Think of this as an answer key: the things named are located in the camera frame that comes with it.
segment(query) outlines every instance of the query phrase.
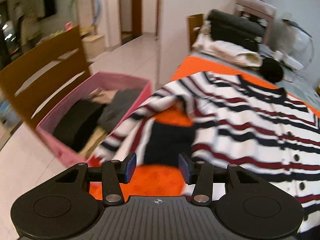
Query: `wooden chair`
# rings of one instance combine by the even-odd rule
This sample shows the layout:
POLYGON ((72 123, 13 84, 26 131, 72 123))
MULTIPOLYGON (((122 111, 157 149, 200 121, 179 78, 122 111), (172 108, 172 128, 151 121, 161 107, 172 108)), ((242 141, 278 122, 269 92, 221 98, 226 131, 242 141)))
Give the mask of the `wooden chair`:
POLYGON ((203 16, 203 14, 188 16, 190 51, 192 50, 192 45, 196 42, 200 28, 203 25, 203 16))
POLYGON ((77 26, 35 47, 5 67, 0 72, 0 87, 21 119, 35 130, 58 102, 90 76, 77 26))

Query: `hula hoop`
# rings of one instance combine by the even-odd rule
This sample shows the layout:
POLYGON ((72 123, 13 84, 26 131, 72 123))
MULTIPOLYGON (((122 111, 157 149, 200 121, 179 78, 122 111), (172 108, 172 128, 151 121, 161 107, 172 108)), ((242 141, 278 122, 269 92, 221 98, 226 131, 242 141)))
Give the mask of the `hula hoop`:
MULTIPOLYGON (((71 19, 74 22, 74 15, 72 12, 73 9, 73 5, 75 3, 76 0, 71 0, 71 3, 69 5, 69 10, 70 10, 70 15, 71 15, 71 19)), ((100 0, 94 0, 94 7, 95 7, 95 14, 94 14, 94 18, 93 18, 93 23, 91 26, 95 25, 100 17, 101 14, 101 1, 100 0)))

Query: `black neckline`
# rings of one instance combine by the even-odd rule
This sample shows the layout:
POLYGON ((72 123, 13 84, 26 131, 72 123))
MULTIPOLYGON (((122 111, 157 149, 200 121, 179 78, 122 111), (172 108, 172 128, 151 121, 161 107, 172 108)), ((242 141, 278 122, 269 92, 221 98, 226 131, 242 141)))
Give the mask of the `black neckline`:
POLYGON ((268 103, 278 103, 281 104, 287 99, 287 92, 285 91, 284 88, 277 88, 277 89, 270 89, 270 88, 265 88, 261 87, 255 84, 252 84, 248 82, 247 80, 244 80, 241 75, 237 75, 240 83, 242 84, 242 87, 248 91, 249 94, 252 96, 261 99, 262 101, 268 102, 268 103), (251 87, 257 88, 259 90, 262 90, 264 92, 280 95, 280 97, 268 97, 266 95, 260 94, 252 89, 251 87))

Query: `ridged gray surface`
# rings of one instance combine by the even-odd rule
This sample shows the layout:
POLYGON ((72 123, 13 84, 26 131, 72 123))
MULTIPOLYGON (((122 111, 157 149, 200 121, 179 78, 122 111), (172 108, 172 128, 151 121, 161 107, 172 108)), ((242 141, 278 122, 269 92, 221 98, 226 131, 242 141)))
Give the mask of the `ridged gray surface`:
POLYGON ((185 197, 131 197, 120 207, 106 208, 100 220, 70 240, 243 240, 224 228, 209 208, 185 197))

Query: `crosshair logo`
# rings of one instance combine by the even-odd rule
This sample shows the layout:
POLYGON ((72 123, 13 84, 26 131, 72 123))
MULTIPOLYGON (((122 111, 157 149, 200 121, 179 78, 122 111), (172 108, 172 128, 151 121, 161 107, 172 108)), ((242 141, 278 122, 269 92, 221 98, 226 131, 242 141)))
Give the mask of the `crosshair logo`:
POLYGON ((162 201, 161 199, 157 198, 157 199, 154 200, 153 202, 159 205, 159 204, 161 204, 161 203, 164 202, 164 201, 162 201))

